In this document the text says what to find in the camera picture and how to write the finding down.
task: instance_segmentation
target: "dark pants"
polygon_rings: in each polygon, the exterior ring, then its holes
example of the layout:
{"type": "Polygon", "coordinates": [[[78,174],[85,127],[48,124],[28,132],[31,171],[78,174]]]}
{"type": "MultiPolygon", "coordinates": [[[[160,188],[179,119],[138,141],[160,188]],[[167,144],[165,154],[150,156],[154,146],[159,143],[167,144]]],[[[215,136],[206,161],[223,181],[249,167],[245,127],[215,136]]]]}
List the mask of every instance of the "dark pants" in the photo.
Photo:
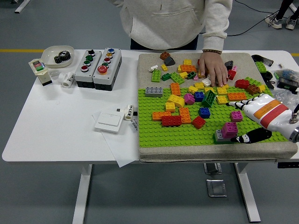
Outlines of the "dark pants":
{"type": "MultiPolygon", "coordinates": [[[[285,15],[285,12],[289,8],[290,4],[293,3],[294,0],[283,0],[281,3],[281,7],[279,9],[279,12],[277,13],[276,19],[282,19],[282,17],[285,15]]],[[[299,7],[295,11],[294,15],[291,16],[292,20],[296,20],[299,16],[299,7]]]]}
{"type": "MultiPolygon", "coordinates": [[[[168,49],[168,50],[196,50],[197,40],[198,40],[198,35],[190,43],[188,43],[182,47],[179,47],[179,48],[173,48],[173,49],[168,49]]],[[[131,39],[131,50],[153,50],[153,49],[146,48],[146,47],[140,45],[139,43],[137,43],[136,41],[134,41],[133,39],[131,39]]]]}

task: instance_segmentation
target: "bracelet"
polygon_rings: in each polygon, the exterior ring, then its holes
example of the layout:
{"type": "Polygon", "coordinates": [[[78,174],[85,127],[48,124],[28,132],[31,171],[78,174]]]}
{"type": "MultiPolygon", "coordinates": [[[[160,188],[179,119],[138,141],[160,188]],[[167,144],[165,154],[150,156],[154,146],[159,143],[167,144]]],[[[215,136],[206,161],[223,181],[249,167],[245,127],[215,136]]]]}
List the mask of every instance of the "bracelet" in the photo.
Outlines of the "bracelet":
{"type": "Polygon", "coordinates": [[[202,50],[203,52],[213,52],[213,53],[217,53],[217,54],[222,54],[222,51],[219,50],[212,50],[212,49],[204,49],[202,50]]]}

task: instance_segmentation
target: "yellow floor line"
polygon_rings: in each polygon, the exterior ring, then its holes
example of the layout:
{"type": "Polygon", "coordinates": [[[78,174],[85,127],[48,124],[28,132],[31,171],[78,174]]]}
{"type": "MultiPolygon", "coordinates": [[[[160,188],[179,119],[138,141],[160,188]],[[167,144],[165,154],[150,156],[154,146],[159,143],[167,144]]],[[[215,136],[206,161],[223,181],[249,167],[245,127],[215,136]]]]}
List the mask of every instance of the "yellow floor line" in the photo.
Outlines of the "yellow floor line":
{"type": "Polygon", "coordinates": [[[14,53],[43,53],[43,49],[0,49],[0,52],[14,53]]]}

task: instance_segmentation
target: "hoodie pocket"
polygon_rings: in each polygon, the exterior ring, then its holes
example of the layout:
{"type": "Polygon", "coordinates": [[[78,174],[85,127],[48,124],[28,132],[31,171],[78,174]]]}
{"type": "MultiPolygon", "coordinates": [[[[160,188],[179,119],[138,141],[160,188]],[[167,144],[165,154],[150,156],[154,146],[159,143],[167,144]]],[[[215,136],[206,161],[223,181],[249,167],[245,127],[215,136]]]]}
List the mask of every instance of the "hoodie pocket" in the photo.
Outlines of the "hoodie pocket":
{"type": "Polygon", "coordinates": [[[167,15],[135,14],[129,37],[148,48],[171,49],[189,43],[202,28],[193,9],[167,15]]]}

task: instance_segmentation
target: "white hoodie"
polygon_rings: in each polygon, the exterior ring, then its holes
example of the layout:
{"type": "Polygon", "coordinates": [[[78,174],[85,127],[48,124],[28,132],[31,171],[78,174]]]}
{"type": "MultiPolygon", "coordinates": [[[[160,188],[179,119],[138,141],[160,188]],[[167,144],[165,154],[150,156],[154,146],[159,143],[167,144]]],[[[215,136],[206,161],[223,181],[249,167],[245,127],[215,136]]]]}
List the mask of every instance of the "white hoodie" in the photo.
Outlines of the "white hoodie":
{"type": "Polygon", "coordinates": [[[110,0],[130,38],[150,49],[178,48],[206,27],[202,49],[223,50],[232,0],[110,0]]]}

